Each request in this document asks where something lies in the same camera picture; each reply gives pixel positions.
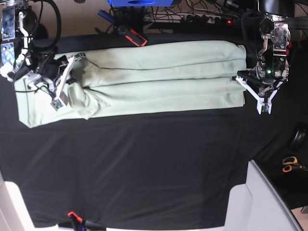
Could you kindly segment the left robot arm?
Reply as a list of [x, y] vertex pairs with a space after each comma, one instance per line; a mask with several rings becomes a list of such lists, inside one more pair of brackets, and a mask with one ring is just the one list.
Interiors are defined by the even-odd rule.
[[259, 114], [270, 114], [274, 96], [288, 81], [291, 33], [286, 20], [295, 16], [295, 3], [293, 0], [258, 0], [257, 10], [264, 16], [260, 22], [263, 47], [257, 53], [256, 66], [238, 71], [235, 80], [256, 99]]

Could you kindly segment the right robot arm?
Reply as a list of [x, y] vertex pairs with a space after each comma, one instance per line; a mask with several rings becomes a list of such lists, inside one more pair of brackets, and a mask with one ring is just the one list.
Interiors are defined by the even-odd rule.
[[42, 15], [36, 15], [27, 0], [2, 0], [0, 19], [0, 75], [14, 84], [20, 79], [28, 81], [24, 93], [42, 91], [50, 96], [51, 106], [58, 110], [68, 105], [65, 84], [74, 82], [70, 73], [76, 61], [85, 57], [83, 52], [56, 59], [62, 21], [54, 1], [47, 3], [56, 16], [57, 33], [53, 42], [45, 47], [35, 45]]

